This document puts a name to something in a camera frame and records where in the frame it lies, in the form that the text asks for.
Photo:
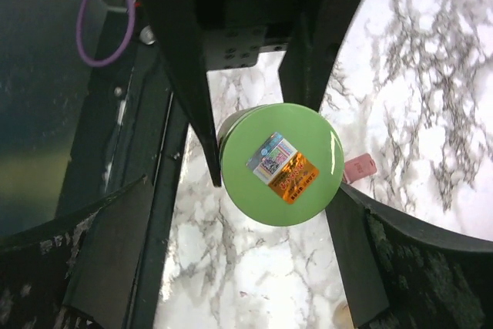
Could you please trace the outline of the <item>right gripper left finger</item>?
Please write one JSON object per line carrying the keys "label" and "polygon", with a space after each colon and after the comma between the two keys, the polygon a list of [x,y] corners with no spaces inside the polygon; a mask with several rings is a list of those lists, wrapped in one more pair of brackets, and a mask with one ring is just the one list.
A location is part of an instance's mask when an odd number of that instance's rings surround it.
{"label": "right gripper left finger", "polygon": [[123,328],[153,197],[146,177],[1,239],[3,328]]}

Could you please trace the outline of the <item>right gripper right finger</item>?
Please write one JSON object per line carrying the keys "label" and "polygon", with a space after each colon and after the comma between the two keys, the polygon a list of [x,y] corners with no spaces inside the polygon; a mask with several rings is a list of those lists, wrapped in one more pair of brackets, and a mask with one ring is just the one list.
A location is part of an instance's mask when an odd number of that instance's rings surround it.
{"label": "right gripper right finger", "polygon": [[326,210],[356,328],[490,328],[492,243],[341,184]]}

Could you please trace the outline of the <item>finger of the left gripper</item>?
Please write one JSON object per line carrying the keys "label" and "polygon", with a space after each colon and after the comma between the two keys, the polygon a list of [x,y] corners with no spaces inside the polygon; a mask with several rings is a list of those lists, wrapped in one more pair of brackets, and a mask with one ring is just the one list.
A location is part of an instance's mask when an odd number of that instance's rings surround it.
{"label": "finger of the left gripper", "polygon": [[284,102],[320,109],[337,54],[362,0],[304,0],[278,69]]}
{"label": "finger of the left gripper", "polygon": [[213,185],[220,187],[219,148],[195,0],[140,1],[174,95],[200,141]]}

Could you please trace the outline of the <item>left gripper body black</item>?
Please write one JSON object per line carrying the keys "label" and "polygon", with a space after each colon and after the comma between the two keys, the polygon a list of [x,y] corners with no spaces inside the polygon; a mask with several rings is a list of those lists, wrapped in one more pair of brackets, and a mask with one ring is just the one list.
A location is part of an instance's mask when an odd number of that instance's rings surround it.
{"label": "left gripper body black", "polygon": [[263,47],[283,45],[320,0],[189,0],[188,63],[194,71],[255,65]]}

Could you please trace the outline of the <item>green pill bottle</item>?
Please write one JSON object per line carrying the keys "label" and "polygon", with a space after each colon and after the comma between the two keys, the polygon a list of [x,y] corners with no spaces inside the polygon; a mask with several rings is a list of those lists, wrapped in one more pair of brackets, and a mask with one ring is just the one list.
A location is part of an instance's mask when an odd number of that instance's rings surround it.
{"label": "green pill bottle", "polygon": [[256,222],[303,223],[330,203],[342,183],[340,139],[320,113],[305,106],[243,109],[224,120],[218,140],[226,191]]}

